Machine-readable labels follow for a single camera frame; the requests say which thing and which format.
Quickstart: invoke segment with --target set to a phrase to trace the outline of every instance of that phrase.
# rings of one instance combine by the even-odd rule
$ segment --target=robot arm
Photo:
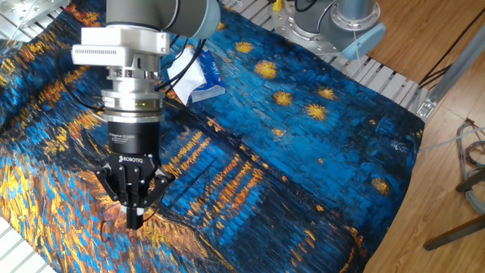
[[[106,66],[113,81],[102,90],[111,153],[95,174],[130,229],[142,227],[146,209],[174,181],[158,157],[163,94],[155,82],[170,52],[166,32],[205,39],[220,18],[216,0],[107,0],[108,26],[83,28],[82,44],[73,46],[74,64]]]

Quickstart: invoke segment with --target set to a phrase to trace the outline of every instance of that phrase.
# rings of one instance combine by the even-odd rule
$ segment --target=van gogh painting print
[[[57,51],[104,12],[104,1],[73,1],[32,42],[2,41],[2,217],[58,272],[362,272],[408,189],[424,124],[222,8],[206,49],[226,94],[165,98],[159,156],[177,179],[128,231],[92,172],[107,125],[55,73]],[[67,54],[61,66],[88,104],[111,84]]]

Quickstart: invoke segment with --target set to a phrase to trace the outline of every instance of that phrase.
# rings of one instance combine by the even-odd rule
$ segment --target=electrical cable
[[[60,62],[61,62],[61,56],[65,52],[70,52],[71,50],[72,50],[72,48],[60,49],[58,51],[57,55],[55,56],[55,70],[57,71],[58,78],[59,78],[59,82],[67,90],[67,92],[74,98],[74,100],[76,100],[76,102],[78,102],[82,106],[84,106],[84,107],[86,107],[88,109],[91,109],[93,111],[104,111],[105,110],[104,107],[96,107],[96,106],[91,106],[91,105],[87,105],[86,103],[84,103],[80,98],[78,98],[76,95],[74,95],[74,93],[69,88],[69,86],[67,86],[67,84],[64,82],[64,75],[62,74],[61,64],[60,64]]]
[[[185,75],[185,73],[189,70],[190,66],[196,61],[196,59],[198,58],[200,52],[202,51],[202,49],[204,48],[204,45],[205,45],[205,42],[206,40],[203,39],[201,41],[199,41],[199,44],[197,45],[197,49],[196,51],[194,52],[194,56],[192,56],[192,59],[190,60],[190,62],[185,66],[185,68],[179,72],[179,74],[177,74],[175,77],[173,77],[172,79],[170,79],[169,81],[161,84],[159,87],[155,88],[155,91],[160,91],[161,89],[171,85],[173,82],[179,81],[179,79],[182,79],[182,77]]]
[[[419,86],[419,89],[423,89],[426,85],[432,83],[433,81],[439,79],[440,77],[442,77],[444,74],[446,74],[447,71],[442,71],[442,72],[439,72],[436,76],[432,77],[430,80],[428,80],[427,82],[425,83],[422,83],[420,86]]]
[[[467,132],[467,133],[463,134],[463,130],[466,127],[469,127],[469,126],[476,127],[471,122],[466,121],[460,126],[460,128],[456,132],[457,137],[459,137],[457,139],[458,140],[458,152],[460,154],[460,167],[462,169],[463,181],[467,180],[471,175],[477,173],[477,171],[479,171],[481,169],[481,168],[474,168],[469,172],[467,172],[467,170],[466,170],[466,154],[465,154],[465,151],[463,150],[462,137],[470,134],[471,132],[476,132],[476,131],[481,131],[483,133],[483,131],[482,131],[483,128],[478,128],[478,129],[475,129],[471,132]],[[485,202],[483,202],[480,198],[478,198],[477,194],[473,191],[472,188],[465,191],[465,197],[466,197],[467,201],[470,203],[470,206],[474,210],[476,210],[477,212],[479,212],[482,215],[485,215]]]
[[[433,71],[438,67],[438,65],[441,64],[441,62],[446,58],[446,56],[455,48],[455,46],[458,44],[458,42],[463,38],[463,36],[468,32],[468,30],[477,22],[477,20],[485,13],[485,8],[481,10],[480,13],[467,25],[467,27],[462,31],[462,33],[458,36],[458,38],[454,41],[454,43],[449,47],[449,49],[441,56],[441,58],[438,60],[438,62],[431,68],[427,73],[426,76],[423,77],[423,79],[419,82],[419,86],[424,83],[427,79],[429,79],[430,74],[433,73]]]
[[[462,139],[463,137],[466,137],[467,135],[469,134],[472,134],[472,133],[476,133],[478,131],[482,131],[482,130],[485,130],[485,127],[481,127],[481,128],[477,128],[475,130],[471,130],[470,132],[467,132],[467,133],[463,133],[462,135],[460,136],[457,136],[453,139],[450,139],[448,141],[445,141],[444,143],[439,143],[439,144],[436,144],[436,145],[433,145],[433,146],[429,146],[429,147],[426,147],[424,149],[420,149],[419,152],[426,152],[426,151],[429,151],[429,150],[432,150],[432,149],[436,149],[436,148],[439,148],[441,146],[445,146],[445,145],[448,145],[450,143],[453,143],[455,142],[456,140],[460,140]]]
[[[174,39],[170,42],[170,48],[172,48],[173,45],[175,45],[175,42],[179,39],[180,35],[176,35]]]
[[[465,158],[473,165],[476,165],[479,168],[485,168],[485,164],[479,163],[475,158],[471,157],[471,151],[475,150],[478,147],[485,147],[485,141],[477,141],[472,143],[470,146],[465,149]]]
[[[174,63],[174,61],[176,61],[178,58],[180,58],[180,56],[182,56],[183,52],[185,51],[185,48],[187,46],[188,41],[189,41],[189,38],[186,38],[185,43],[183,44],[183,47],[182,47],[182,51],[175,57],[174,60],[169,61],[169,62],[167,62],[167,64],[162,65],[161,69],[166,68],[167,66],[171,66]]]
[[[295,0],[295,9],[298,12],[305,12],[305,11],[309,10],[311,7],[313,7],[313,5],[315,5],[316,2],[317,2],[317,0],[313,0],[313,2],[310,3],[310,5],[308,5],[306,8],[298,8],[298,0]]]

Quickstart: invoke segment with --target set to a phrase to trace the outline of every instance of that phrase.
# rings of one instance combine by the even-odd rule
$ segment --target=metal tube
[[[369,17],[375,5],[376,0],[338,0],[336,8],[341,17],[356,21]]]

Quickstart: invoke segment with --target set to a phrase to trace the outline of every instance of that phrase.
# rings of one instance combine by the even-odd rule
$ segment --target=metal rod
[[[458,57],[456,62],[448,69],[428,99],[432,102],[439,102],[443,99],[458,79],[466,72],[466,70],[468,70],[475,60],[477,60],[484,49],[485,25],[483,25],[477,35],[471,40],[470,44],[468,44],[467,48]]]
[[[474,232],[485,228],[485,215],[475,218],[468,223],[462,224],[459,227],[455,227],[452,230],[445,232],[431,240],[424,243],[423,248],[427,251],[437,249],[440,246],[444,246],[447,243],[451,243],[465,236],[468,236]]]
[[[485,169],[479,170],[476,174],[470,176],[467,180],[461,182],[456,190],[460,193],[464,193],[466,190],[471,189],[475,184],[485,180]]]

